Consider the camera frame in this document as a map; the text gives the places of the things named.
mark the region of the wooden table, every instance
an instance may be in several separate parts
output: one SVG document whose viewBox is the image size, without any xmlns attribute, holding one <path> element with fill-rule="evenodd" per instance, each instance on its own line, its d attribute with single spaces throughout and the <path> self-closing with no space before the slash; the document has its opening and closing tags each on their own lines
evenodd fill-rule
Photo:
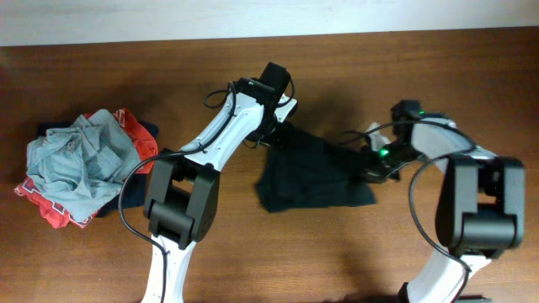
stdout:
<svg viewBox="0 0 539 303">
<path fill-rule="evenodd" d="M 469 283 L 466 294 L 532 302 L 539 296 L 539 29 L 488 29 L 192 40 L 0 49 L 2 138 L 0 300 L 137 302 L 149 244 L 116 215 L 86 229 L 52 229 L 13 193 L 25 147 L 40 121 L 75 120 L 127 107 L 157 124 L 160 147 L 180 148 L 216 111 L 202 98 L 227 81 L 287 67 L 299 109 L 292 122 L 331 141 L 339 132 L 390 120 L 403 98 L 445 112 L 483 147 L 526 165 L 526 237 Z M 253 190 L 266 150 L 238 148 L 221 176 L 217 218 L 195 249 L 189 302 L 321 302 L 396 294 L 431 248 L 408 213 L 401 183 L 373 185 L 377 204 L 268 214 Z M 417 207 L 434 236 L 442 176 L 427 172 Z M 128 210 L 142 230 L 141 209 Z"/>
</svg>

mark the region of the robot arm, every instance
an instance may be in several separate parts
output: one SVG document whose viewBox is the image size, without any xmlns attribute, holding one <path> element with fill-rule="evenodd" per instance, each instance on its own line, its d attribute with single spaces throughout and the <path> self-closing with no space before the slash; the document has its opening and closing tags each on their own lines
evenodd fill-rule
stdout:
<svg viewBox="0 0 539 303">
<path fill-rule="evenodd" d="M 260 79 L 241 78 L 233 84 L 234 89 L 215 119 L 181 150 L 196 150 L 212 141 L 207 148 L 179 160 L 156 161 L 144 215 L 150 220 L 152 240 L 168 251 L 165 302 L 183 302 L 190 256 L 195 244 L 211 227 L 216 214 L 220 172 L 230 156 L 243 140 L 264 139 L 293 114 L 297 101 L 284 95 L 289 81 L 290 74 L 273 63 L 266 67 Z M 193 191 L 187 193 L 175 187 L 173 180 L 193 183 Z M 162 287 L 163 258 L 154 246 L 142 302 L 160 302 Z"/>
<path fill-rule="evenodd" d="M 191 151 L 212 141 L 207 148 L 180 159 L 156 161 L 144 215 L 150 220 L 152 239 L 169 251 L 165 302 L 183 302 L 191 253 L 211 227 L 216 214 L 220 171 L 238 145 L 246 138 L 272 146 L 293 140 L 287 137 L 292 126 L 284 122 L 296 109 L 296 100 L 284 95 L 289 81 L 290 74 L 272 63 L 260 79 L 241 78 L 234 83 L 235 97 L 233 93 L 228 95 L 217 117 L 182 151 Z M 410 101 L 393 107 L 392 120 L 430 120 L 456 127 L 443 115 L 424 114 L 419 103 Z M 366 182 L 384 182 L 386 178 L 376 176 L 386 176 L 395 167 L 418 157 L 434 158 L 468 147 L 467 141 L 457 134 L 433 125 L 396 125 L 393 133 L 397 137 L 394 142 L 381 141 L 387 143 L 383 146 L 384 156 L 380 156 L 378 150 L 358 153 L 358 157 L 372 162 L 363 174 Z M 515 159 L 498 158 L 482 148 L 463 159 L 450 158 L 436 165 L 443 173 L 447 172 L 436 215 L 436 232 L 450 253 L 472 268 L 471 276 L 504 249 L 516 247 L 521 241 L 523 168 Z M 398 172 L 389 175 L 398 179 Z M 469 181 L 469 176 L 475 176 L 475 183 L 467 182 L 463 187 L 462 182 Z M 193 191 L 187 193 L 176 188 L 173 180 L 190 181 L 194 184 Z M 508 183 L 517 186 L 510 190 Z M 498 202 L 487 208 L 478 206 L 478 191 L 496 196 Z M 154 247 L 144 303 L 161 300 L 162 274 L 162 256 Z M 413 303 L 449 302 L 463 282 L 462 266 L 435 250 L 423 271 L 404 285 L 401 298 Z"/>
</svg>

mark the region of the fabric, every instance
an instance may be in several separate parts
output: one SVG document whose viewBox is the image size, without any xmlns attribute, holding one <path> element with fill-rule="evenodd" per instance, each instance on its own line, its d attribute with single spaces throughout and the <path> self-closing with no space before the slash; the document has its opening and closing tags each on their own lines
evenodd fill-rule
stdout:
<svg viewBox="0 0 539 303">
<path fill-rule="evenodd" d="M 46 131 L 51 128 L 69 127 L 71 124 L 72 122 L 41 123 L 37 125 L 36 137 L 46 136 Z M 140 125 L 142 125 L 147 130 L 147 132 L 152 136 L 152 138 L 157 138 L 159 129 L 156 125 L 145 121 L 140 121 Z M 154 140 L 153 144 L 147 144 L 146 146 L 140 144 L 136 145 L 139 156 L 147 154 L 147 151 L 141 151 L 140 149 L 147 149 L 148 146 L 157 146 L 157 143 L 155 143 Z M 123 203 L 123 207 L 125 209 L 144 205 L 146 179 L 147 175 L 144 173 L 138 173 L 133 176 L 133 179 L 131 180 L 131 186 L 128 187 L 125 192 L 125 199 Z M 118 209 L 118 197 L 116 196 L 106 205 L 104 205 L 101 209 L 99 209 L 96 214 L 89 216 L 83 222 L 77 222 L 69 215 L 69 212 L 65 210 L 64 207 L 61 206 L 61 204 L 51 202 L 48 199 L 43 198 L 43 196 L 40 194 L 40 191 L 37 189 L 37 187 L 35 187 L 34 182 L 30 178 L 26 178 L 19 186 L 17 186 L 17 188 L 15 188 L 15 193 L 20 196 L 25 196 L 30 201 L 37 204 L 40 207 L 41 216 L 45 218 L 54 228 L 64 227 L 69 222 L 81 228 L 84 228 L 94 217 L 104 217 L 108 215 L 111 211 Z"/>
<path fill-rule="evenodd" d="M 113 116 L 116 121 L 118 121 L 118 125 L 120 125 L 121 129 L 130 137 L 141 161 L 156 156 L 159 153 L 157 143 L 155 142 L 158 128 L 155 125 L 149 123 L 145 125 L 140 124 L 135 116 L 126 108 L 116 110 L 113 113 Z M 141 167 L 136 173 L 150 173 L 152 167 L 153 162 L 149 162 Z"/>
<path fill-rule="evenodd" d="M 375 204 L 367 184 L 355 179 L 362 165 L 357 153 L 293 130 L 286 146 L 269 149 L 256 189 L 262 206 L 270 213 Z"/>
<path fill-rule="evenodd" d="M 40 190 L 34 185 L 31 178 L 26 178 L 19 186 L 15 188 L 15 193 L 21 197 L 26 197 L 28 200 L 40 207 L 40 214 L 54 228 L 66 226 L 69 222 L 84 228 L 93 219 L 90 215 L 82 221 L 76 221 L 69 212 L 59 203 L 51 202 L 43 198 Z"/>
<path fill-rule="evenodd" d="M 151 123 L 144 122 L 144 121 L 141 121 L 140 124 L 144 127 L 147 133 L 150 134 L 150 136 L 152 137 L 153 143 L 150 144 L 150 142 L 147 142 L 147 139 L 139 139 L 138 137 L 135 137 L 135 140 L 138 140 L 138 141 L 144 140 L 147 142 L 146 144 L 135 144 L 136 150 L 139 152 L 139 155 L 142 154 L 142 155 L 147 155 L 149 157 L 154 156 L 152 153 L 157 150 L 157 143 L 155 142 L 155 138 L 157 138 L 159 129 L 157 126 Z M 155 149 L 149 149 L 149 146 L 155 146 Z M 146 150 L 146 149 L 150 150 L 152 153 L 148 154 L 145 151 L 141 152 L 141 150 Z M 122 204 L 122 206 L 125 209 L 144 205 L 144 196 L 146 193 L 146 180 L 147 180 L 147 175 L 144 172 L 148 171 L 147 169 L 144 169 L 144 168 L 147 168 L 147 166 L 144 166 L 143 168 L 139 169 L 139 171 L 137 172 L 135 176 L 133 176 L 133 178 L 130 181 L 129 186 L 125 190 L 125 198 Z M 109 203 L 104 205 L 99 210 L 96 216 L 98 218 L 104 217 L 114 210 L 118 210 L 118 197 L 117 196 L 114 197 Z"/>
<path fill-rule="evenodd" d="M 121 189 L 140 162 L 130 137 L 105 109 L 28 144 L 27 172 L 41 195 L 84 221 Z"/>
</svg>

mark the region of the pile of clothes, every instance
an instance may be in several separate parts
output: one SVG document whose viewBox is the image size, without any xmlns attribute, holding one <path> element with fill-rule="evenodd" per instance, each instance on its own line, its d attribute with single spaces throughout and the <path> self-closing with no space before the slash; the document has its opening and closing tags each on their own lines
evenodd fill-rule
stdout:
<svg viewBox="0 0 539 303">
<path fill-rule="evenodd" d="M 157 133 L 155 125 L 137 121 L 128 109 L 40 124 L 37 139 L 27 147 L 27 177 L 15 193 L 37 204 L 54 228 L 69 222 L 84 228 L 117 208 L 128 173 L 158 154 Z M 123 201 L 126 208 L 143 205 L 152 165 L 136 172 Z"/>
</svg>

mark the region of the green led light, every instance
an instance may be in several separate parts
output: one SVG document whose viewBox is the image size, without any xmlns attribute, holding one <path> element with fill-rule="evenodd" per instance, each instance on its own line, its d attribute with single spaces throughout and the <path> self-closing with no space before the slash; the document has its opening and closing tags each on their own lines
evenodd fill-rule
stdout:
<svg viewBox="0 0 539 303">
<path fill-rule="evenodd" d="M 382 148 L 382 149 L 380 150 L 380 157 L 384 157 L 384 156 L 386 156 L 388 153 L 389 153 L 389 151 L 388 151 L 387 149 Z"/>
</svg>

